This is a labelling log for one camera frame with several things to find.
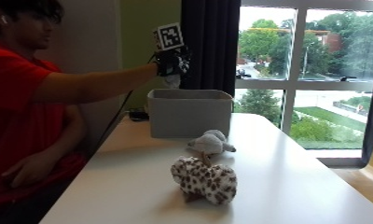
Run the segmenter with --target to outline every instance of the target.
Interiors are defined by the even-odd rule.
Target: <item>plush toy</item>
[[[188,143],[188,149],[201,153],[202,161],[210,166],[209,157],[224,151],[236,152],[233,145],[226,143],[226,137],[220,130],[209,130],[202,136]]]
[[[226,204],[236,195],[236,173],[226,165],[206,166],[198,158],[178,157],[172,165],[174,181],[186,196],[186,202],[205,198],[213,204]]]

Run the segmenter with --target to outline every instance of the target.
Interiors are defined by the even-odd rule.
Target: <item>glass window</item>
[[[305,149],[361,149],[371,94],[297,91],[289,136]]]
[[[286,78],[295,9],[242,7],[240,15],[236,77]]]
[[[301,79],[373,82],[373,12],[310,9]]]
[[[238,37],[234,112],[265,116],[310,151],[361,155],[373,2],[242,0]]]

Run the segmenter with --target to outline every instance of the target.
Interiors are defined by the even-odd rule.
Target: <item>grass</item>
[[[326,142],[326,141],[299,141],[295,142],[302,146],[302,148],[310,150],[321,150],[321,149],[337,149],[337,150],[350,150],[350,149],[362,149],[362,142],[351,142],[351,143],[339,143],[339,142]]]
[[[365,123],[362,123],[354,119],[350,119],[339,114],[335,114],[319,107],[315,107],[315,106],[295,107],[294,110],[303,114],[311,115],[313,117],[315,117],[318,119],[327,120],[329,122],[342,125],[350,129],[358,130],[361,132],[365,131]]]

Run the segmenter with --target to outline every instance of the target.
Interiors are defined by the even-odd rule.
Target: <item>red shirt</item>
[[[69,179],[84,167],[84,157],[72,153],[60,159],[49,176],[29,187],[11,189],[1,178],[19,160],[43,151],[60,136],[65,105],[29,100],[47,75],[59,71],[52,63],[31,62],[0,45],[0,205]]]

